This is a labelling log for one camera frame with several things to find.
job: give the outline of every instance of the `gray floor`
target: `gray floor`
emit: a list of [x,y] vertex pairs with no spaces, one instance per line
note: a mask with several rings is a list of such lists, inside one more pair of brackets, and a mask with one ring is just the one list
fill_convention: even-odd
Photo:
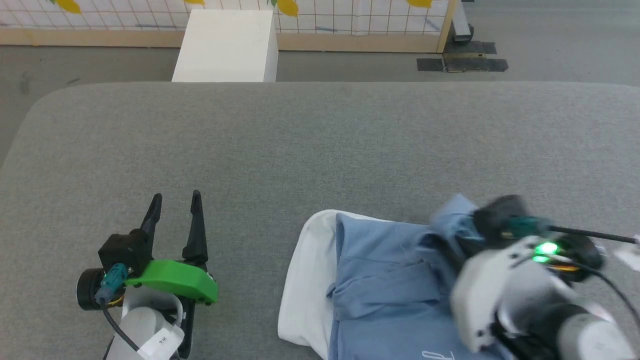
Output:
[[[640,86],[640,2],[477,0],[475,40],[495,42],[504,73],[417,72],[416,54],[280,53],[278,81],[582,81]],[[66,86],[170,81],[177,49],[0,47],[0,163],[22,119]]]

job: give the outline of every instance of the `wooden frame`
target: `wooden frame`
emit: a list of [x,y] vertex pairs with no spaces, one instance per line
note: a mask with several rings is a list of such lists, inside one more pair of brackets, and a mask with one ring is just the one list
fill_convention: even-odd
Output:
[[[277,34],[279,50],[442,53],[456,2],[449,1],[440,35]],[[184,31],[0,29],[0,45],[180,47]]]

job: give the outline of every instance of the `white cloth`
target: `white cloth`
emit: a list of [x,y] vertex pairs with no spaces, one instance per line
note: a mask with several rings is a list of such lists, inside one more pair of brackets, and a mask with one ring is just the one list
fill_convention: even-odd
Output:
[[380,220],[340,210],[314,214],[302,227],[291,257],[278,315],[278,336],[297,345],[310,346],[323,360],[328,359],[333,322],[333,304],[326,297],[335,283],[335,216]]

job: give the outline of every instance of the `logo on blue fabric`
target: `logo on blue fabric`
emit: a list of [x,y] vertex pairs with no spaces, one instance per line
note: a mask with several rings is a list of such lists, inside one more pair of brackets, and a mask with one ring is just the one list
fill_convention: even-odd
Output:
[[456,357],[453,356],[453,351],[449,352],[451,357],[445,357],[442,354],[438,354],[437,352],[423,351],[422,357],[426,357],[427,359],[438,359],[438,360],[456,360]]

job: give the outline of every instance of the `blue cloth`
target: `blue cloth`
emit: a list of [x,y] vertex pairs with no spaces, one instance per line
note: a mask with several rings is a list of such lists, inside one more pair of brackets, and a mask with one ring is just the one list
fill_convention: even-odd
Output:
[[449,229],[474,208],[455,197],[433,227],[336,216],[330,360],[505,359],[497,347],[473,354],[461,342],[448,299],[455,275],[427,237],[452,239]]

